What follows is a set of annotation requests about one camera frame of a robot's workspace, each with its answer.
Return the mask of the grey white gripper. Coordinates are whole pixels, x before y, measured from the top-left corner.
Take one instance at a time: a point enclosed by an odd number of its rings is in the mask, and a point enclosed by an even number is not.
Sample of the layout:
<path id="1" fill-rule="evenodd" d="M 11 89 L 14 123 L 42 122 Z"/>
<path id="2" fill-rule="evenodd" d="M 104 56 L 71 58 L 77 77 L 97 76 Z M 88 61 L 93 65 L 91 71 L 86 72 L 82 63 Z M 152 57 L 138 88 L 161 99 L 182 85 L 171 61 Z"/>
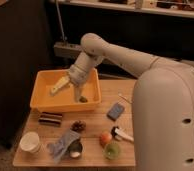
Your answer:
<path id="1" fill-rule="evenodd" d="M 91 70 L 101 64 L 103 60 L 102 56 L 89 56 L 81 52 L 75 63 L 67 71 L 69 77 L 61 77 L 50 89 L 50 94 L 55 95 L 71 81 L 75 85 L 74 99 L 76 102 L 79 102 L 83 91 L 81 85 L 87 81 Z"/>

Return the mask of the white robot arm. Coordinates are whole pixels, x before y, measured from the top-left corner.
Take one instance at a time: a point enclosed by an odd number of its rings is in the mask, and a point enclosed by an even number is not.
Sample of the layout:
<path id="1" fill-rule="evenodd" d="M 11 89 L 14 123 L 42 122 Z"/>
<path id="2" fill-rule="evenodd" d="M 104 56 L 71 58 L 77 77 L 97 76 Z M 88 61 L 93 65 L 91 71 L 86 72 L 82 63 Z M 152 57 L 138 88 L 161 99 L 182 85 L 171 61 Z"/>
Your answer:
<path id="1" fill-rule="evenodd" d="M 76 62 L 51 89 L 75 97 L 92 68 L 108 59 L 137 78 L 132 92 L 136 171 L 194 171 L 194 67 L 83 35 Z"/>

